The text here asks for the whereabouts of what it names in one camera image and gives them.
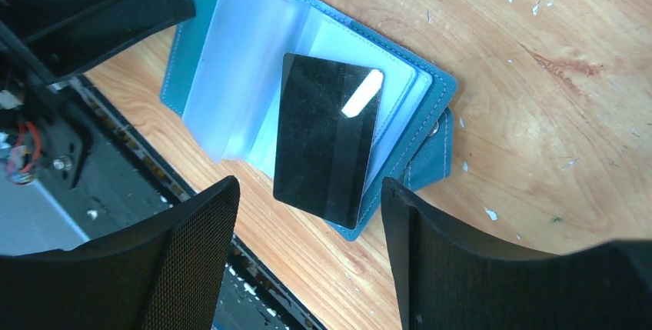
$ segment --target gray floor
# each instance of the gray floor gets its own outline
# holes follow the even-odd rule
[[[0,175],[0,254],[70,250],[87,241],[40,183],[17,186]]]

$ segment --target black card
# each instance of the black card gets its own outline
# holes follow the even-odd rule
[[[355,228],[383,78],[374,68],[285,55],[274,198]]]

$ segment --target wood grain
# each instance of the wood grain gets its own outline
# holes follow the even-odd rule
[[[325,1],[459,81],[464,127],[453,175],[420,191],[431,204],[547,252],[652,237],[652,0]],[[260,172],[213,165],[158,100],[172,36],[88,76],[194,188],[240,179],[236,233],[327,327],[399,328],[379,215],[348,243]]]

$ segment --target open blue wallet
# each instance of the open blue wallet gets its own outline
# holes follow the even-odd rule
[[[416,190],[451,172],[457,84],[447,73],[319,0],[193,0],[176,31],[161,100],[214,162],[240,159],[274,178],[284,55],[384,75],[355,240],[380,205],[384,177]]]

